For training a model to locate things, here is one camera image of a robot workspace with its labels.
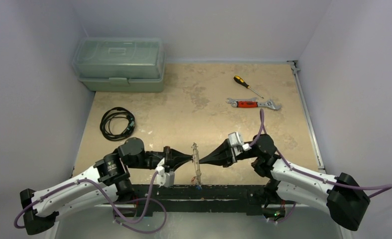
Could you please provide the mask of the perforated metal key plate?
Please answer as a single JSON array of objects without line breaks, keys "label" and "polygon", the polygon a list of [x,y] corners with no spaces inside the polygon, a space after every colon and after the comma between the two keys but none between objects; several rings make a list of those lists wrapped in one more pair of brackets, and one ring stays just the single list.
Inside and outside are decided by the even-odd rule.
[{"label": "perforated metal key plate", "polygon": [[194,142],[192,145],[192,156],[193,156],[193,164],[195,168],[195,176],[192,179],[192,183],[196,185],[201,185],[201,170],[200,170],[200,163],[199,163],[199,153],[198,153],[198,146]]}]

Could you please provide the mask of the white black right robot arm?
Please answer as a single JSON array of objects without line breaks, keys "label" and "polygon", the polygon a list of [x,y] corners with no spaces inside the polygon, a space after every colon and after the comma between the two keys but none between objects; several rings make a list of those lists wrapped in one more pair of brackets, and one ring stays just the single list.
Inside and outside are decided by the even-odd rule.
[{"label": "white black right robot arm", "polygon": [[357,231],[370,198],[354,178],[315,172],[286,161],[268,134],[243,142],[236,132],[229,134],[219,147],[200,159],[201,164],[229,167],[240,160],[254,158],[252,168],[269,179],[261,198],[266,203],[292,201],[327,213],[338,225]]}]

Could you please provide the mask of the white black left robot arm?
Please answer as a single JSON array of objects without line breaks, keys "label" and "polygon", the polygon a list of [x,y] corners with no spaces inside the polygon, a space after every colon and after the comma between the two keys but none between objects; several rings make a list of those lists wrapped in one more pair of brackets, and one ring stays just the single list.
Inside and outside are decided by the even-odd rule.
[{"label": "white black left robot arm", "polygon": [[20,192],[22,211],[14,227],[36,235],[55,225],[63,216],[102,203],[122,204],[135,199],[129,168],[155,170],[152,180],[160,186],[174,182],[174,172],[192,156],[165,146],[163,151],[146,151],[143,140],[132,137],[84,172],[56,186]]}]

